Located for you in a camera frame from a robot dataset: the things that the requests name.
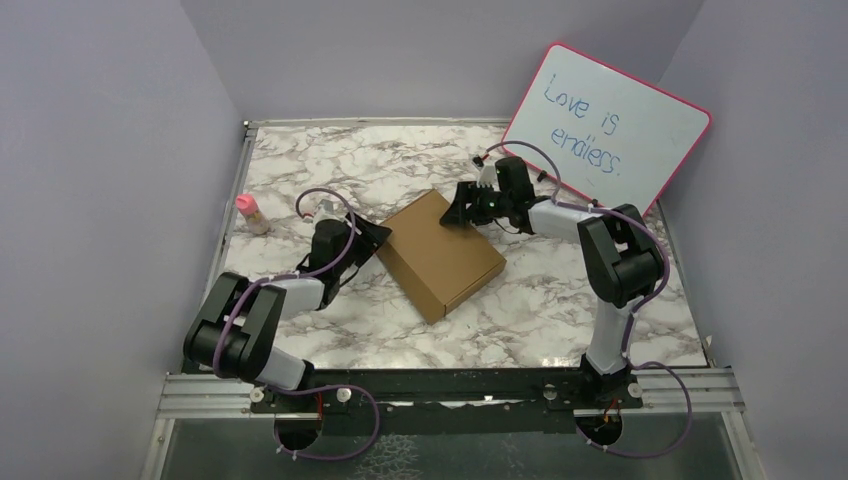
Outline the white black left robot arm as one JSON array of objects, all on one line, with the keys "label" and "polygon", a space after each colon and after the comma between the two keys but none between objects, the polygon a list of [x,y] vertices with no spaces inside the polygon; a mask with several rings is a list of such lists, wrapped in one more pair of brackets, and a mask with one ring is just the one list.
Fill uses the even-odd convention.
[{"label": "white black left robot arm", "polygon": [[220,274],[186,334],[184,357],[220,378],[273,388],[290,410],[306,408],[314,397],[314,366],[275,347],[278,325],[329,306],[391,234],[357,214],[324,219],[294,272],[255,281]]}]

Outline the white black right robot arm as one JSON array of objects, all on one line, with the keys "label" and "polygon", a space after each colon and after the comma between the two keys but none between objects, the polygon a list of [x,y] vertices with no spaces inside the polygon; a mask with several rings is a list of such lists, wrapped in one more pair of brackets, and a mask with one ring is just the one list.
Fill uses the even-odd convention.
[{"label": "white black right robot arm", "polygon": [[668,255],[631,204],[608,209],[568,204],[535,192],[517,156],[487,164],[472,160],[474,181],[460,181],[440,219],[445,227],[483,226],[505,219],[519,233],[579,244],[597,310],[577,380],[579,398],[600,407],[626,384],[635,316],[668,281]]}]

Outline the brown cardboard box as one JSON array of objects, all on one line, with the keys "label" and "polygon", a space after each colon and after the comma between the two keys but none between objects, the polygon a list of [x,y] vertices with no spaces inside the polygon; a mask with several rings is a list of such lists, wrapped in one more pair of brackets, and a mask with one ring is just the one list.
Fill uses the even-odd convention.
[{"label": "brown cardboard box", "polygon": [[441,193],[429,190],[380,223],[391,234],[377,256],[428,324],[445,318],[506,266],[476,229],[440,224],[448,207]]}]

